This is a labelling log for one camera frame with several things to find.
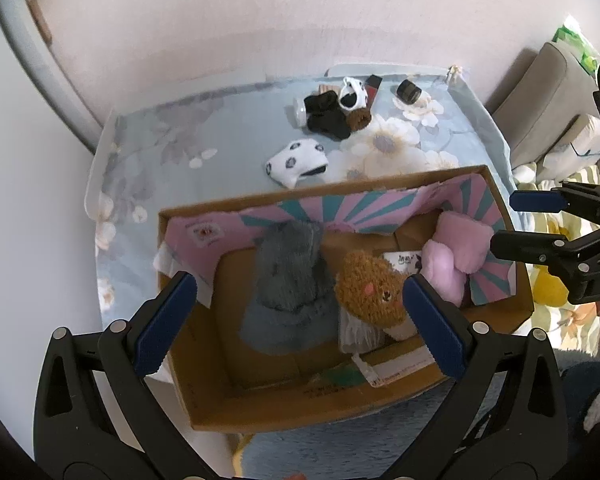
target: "label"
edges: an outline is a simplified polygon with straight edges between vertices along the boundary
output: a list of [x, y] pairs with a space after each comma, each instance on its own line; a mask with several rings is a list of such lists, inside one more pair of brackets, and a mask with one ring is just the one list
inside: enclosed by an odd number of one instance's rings
[[417, 274], [422, 270], [422, 251], [384, 253], [382, 257], [403, 274]]

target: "brown pompom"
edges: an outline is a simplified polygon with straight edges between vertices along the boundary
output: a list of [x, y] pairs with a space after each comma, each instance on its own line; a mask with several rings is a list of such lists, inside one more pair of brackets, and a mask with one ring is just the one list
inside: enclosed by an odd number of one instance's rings
[[355, 317], [380, 328], [391, 328], [406, 319], [402, 306], [405, 279], [384, 258], [351, 251], [344, 257], [334, 290], [340, 305]]
[[368, 108], [358, 108], [347, 116], [347, 124], [352, 132], [366, 128], [371, 122], [371, 112]]

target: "brown knitted bear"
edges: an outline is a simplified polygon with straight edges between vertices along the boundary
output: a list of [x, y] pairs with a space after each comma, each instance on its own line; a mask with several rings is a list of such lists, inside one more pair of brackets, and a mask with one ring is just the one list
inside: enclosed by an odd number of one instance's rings
[[344, 257], [342, 271], [336, 276], [336, 298], [358, 319], [380, 328], [392, 328], [407, 318], [402, 306], [405, 279], [384, 258], [352, 251]]

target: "gray plush toy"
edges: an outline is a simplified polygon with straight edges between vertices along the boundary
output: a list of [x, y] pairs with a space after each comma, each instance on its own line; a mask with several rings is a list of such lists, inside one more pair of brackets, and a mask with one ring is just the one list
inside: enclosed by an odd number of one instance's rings
[[268, 228], [256, 252], [255, 295], [240, 338], [269, 355], [307, 350], [338, 336], [338, 301], [320, 254], [322, 228], [289, 221]]

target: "cardboard box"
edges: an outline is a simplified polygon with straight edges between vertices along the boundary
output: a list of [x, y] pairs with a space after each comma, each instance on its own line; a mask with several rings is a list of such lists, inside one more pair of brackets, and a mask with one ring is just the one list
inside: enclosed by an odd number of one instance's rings
[[[184, 206], [160, 212], [158, 244], [171, 218], [209, 211], [240, 211], [309, 196], [352, 194], [368, 190], [413, 189], [469, 173], [488, 184], [507, 229], [513, 229], [502, 197], [487, 167], [410, 174], [366, 182], [285, 190]], [[331, 271], [338, 272], [347, 251], [363, 248], [380, 255], [387, 251], [419, 250], [431, 238], [439, 211], [414, 216], [393, 235], [325, 231], [322, 253]], [[337, 341], [286, 356], [253, 351], [239, 336], [244, 308], [253, 293], [255, 249], [225, 254], [214, 277], [210, 308], [197, 303], [170, 351], [170, 365], [180, 400], [195, 430], [225, 433], [279, 431], [330, 422], [376, 410], [408, 399], [444, 380], [438, 367], [428, 365], [395, 382], [375, 388], [338, 351]], [[162, 288], [169, 278], [158, 276]], [[469, 321], [483, 320], [502, 333], [512, 333], [533, 312], [524, 264], [517, 264], [516, 295], [462, 312]], [[419, 336], [385, 346], [364, 356], [376, 365], [423, 346]]]

